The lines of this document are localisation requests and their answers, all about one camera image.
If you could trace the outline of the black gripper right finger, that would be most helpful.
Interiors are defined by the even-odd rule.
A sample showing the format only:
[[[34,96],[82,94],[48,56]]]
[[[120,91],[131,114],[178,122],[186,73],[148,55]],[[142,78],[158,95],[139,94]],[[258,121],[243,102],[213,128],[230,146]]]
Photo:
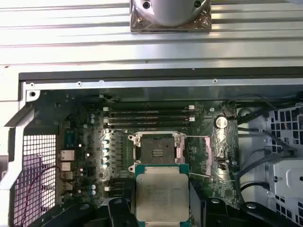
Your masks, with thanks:
[[[208,197],[201,184],[189,184],[190,211],[198,227],[297,227],[256,202],[245,202],[236,209],[222,199]]]

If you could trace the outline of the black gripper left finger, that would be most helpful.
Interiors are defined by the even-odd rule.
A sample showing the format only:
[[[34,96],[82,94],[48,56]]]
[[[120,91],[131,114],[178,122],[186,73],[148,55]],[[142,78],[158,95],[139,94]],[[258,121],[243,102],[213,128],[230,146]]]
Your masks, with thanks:
[[[119,182],[121,197],[106,198],[99,208],[80,204],[59,216],[60,227],[135,227],[137,219],[131,211],[135,183]]]

